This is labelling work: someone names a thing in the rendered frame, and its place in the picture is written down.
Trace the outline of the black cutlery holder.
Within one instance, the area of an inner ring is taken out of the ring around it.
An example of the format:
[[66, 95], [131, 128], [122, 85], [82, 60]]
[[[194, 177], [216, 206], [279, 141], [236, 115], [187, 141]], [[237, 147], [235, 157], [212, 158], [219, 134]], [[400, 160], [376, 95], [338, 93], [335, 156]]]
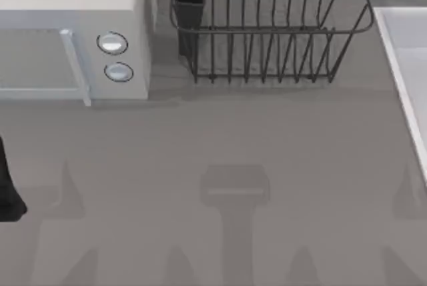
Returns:
[[177, 20], [179, 54], [191, 57], [202, 23], [205, 0], [171, 0], [171, 4]]

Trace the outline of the glass microwave door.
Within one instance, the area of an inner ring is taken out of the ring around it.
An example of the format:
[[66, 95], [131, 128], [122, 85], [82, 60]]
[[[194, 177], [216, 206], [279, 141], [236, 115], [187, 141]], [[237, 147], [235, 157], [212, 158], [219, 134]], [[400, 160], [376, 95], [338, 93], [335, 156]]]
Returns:
[[70, 29], [0, 29], [0, 101], [80, 100], [89, 81]]

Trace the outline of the round microwave knob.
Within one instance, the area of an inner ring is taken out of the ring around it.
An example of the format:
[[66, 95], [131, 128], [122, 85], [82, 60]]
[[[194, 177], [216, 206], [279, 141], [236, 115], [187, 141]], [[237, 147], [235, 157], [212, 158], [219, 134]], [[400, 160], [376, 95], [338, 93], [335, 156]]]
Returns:
[[121, 55], [129, 47], [127, 39], [122, 34], [114, 31], [98, 35], [96, 43], [99, 49], [108, 55]]
[[105, 76], [116, 83], [127, 83], [134, 76], [133, 69], [126, 63], [116, 62], [104, 67]]

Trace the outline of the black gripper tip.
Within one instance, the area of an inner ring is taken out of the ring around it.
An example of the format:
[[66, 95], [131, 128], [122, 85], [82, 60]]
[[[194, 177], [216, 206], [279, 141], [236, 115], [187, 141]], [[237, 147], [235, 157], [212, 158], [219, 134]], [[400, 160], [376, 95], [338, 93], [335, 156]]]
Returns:
[[14, 186], [0, 136], [0, 223], [18, 222], [27, 211], [27, 205]]

